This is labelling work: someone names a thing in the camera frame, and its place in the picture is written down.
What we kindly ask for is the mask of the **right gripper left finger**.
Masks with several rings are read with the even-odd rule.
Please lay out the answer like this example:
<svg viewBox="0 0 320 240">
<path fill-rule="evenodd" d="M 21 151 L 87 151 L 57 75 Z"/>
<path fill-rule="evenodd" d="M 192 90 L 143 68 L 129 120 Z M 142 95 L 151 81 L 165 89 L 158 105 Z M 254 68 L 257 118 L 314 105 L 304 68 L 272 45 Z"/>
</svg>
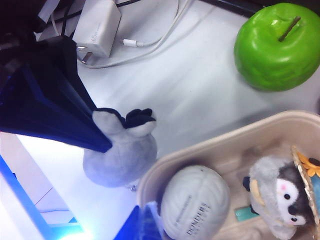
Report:
<svg viewBox="0 0 320 240">
<path fill-rule="evenodd" d="M 78 75 L 76 43 L 57 36 L 0 52 L 0 130 L 105 153 L 96 105 Z"/>
</svg>

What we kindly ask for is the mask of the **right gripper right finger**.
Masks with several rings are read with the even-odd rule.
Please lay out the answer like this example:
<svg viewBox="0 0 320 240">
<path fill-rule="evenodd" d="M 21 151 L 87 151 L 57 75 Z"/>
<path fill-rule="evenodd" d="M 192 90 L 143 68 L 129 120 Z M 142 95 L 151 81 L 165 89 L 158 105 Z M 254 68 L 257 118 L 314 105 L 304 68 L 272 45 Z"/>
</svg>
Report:
<svg viewBox="0 0 320 240">
<path fill-rule="evenodd" d="M 136 205 L 117 233 L 118 240 L 162 240 L 164 228 L 158 204 L 148 202 L 145 206 Z"/>
</svg>

